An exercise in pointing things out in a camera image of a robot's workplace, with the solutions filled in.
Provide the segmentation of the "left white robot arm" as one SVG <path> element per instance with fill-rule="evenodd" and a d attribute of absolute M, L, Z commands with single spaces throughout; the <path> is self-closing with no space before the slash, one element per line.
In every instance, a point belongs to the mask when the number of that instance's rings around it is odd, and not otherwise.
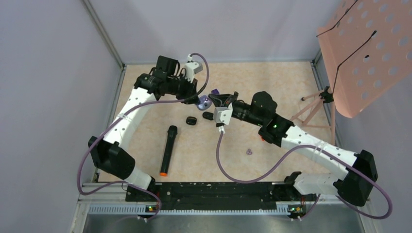
<path fill-rule="evenodd" d="M 200 92 L 195 75 L 205 64 L 194 61 L 192 54 L 183 67 L 175 59 L 159 56 L 149 73 L 137 77 L 129 98 L 109 127 L 100 136 L 90 138 L 88 154 L 95 167 L 138 187 L 137 194 L 143 200 L 153 199 L 155 179 L 140 170 L 127 152 L 131 138 L 150 107 L 163 103 L 162 96 L 175 96 L 175 103 L 197 104 Z"/>

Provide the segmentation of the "silver lilac oval case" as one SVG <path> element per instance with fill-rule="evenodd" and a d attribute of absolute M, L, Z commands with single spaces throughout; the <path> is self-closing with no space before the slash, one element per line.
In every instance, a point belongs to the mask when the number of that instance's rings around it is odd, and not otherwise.
<path fill-rule="evenodd" d="M 203 95 L 199 98 L 199 103 L 197 104 L 197 109 L 200 111 L 205 111 L 213 105 L 208 95 Z"/>

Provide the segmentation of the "oval black charging case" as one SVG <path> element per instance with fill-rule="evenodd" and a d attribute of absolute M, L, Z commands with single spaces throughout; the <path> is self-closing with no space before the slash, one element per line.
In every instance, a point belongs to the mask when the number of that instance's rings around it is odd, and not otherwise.
<path fill-rule="evenodd" d="M 214 120 L 214 114 L 212 112 L 203 112 L 202 117 L 206 120 L 210 120 L 210 121 Z"/>

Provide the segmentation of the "small black earbud case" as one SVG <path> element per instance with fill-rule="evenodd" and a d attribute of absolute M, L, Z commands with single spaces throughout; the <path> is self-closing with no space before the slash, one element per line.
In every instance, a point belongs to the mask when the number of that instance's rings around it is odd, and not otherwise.
<path fill-rule="evenodd" d="M 192 117 L 192 116 L 188 116 L 187 118 L 186 118 L 186 124 L 187 125 L 190 125 L 190 126 L 194 126 L 194 125 L 196 125 L 197 124 L 197 118 L 196 117 Z"/>

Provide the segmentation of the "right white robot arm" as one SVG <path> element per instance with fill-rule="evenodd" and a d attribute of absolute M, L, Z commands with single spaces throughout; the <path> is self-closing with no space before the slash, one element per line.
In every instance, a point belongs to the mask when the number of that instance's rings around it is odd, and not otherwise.
<path fill-rule="evenodd" d="M 253 95 L 251 103 L 238 99 L 238 93 L 209 94 L 215 106 L 214 121 L 220 132 L 232 118 L 259 126 L 258 134 L 267 143 L 286 150 L 294 149 L 331 172 L 330 175 L 298 173 L 285 186 L 285 194 L 298 200 L 307 194 L 337 195 L 344 201 L 364 206 L 378 173 L 372 153 L 341 149 L 310 135 L 292 121 L 276 113 L 277 103 L 266 91 Z"/>

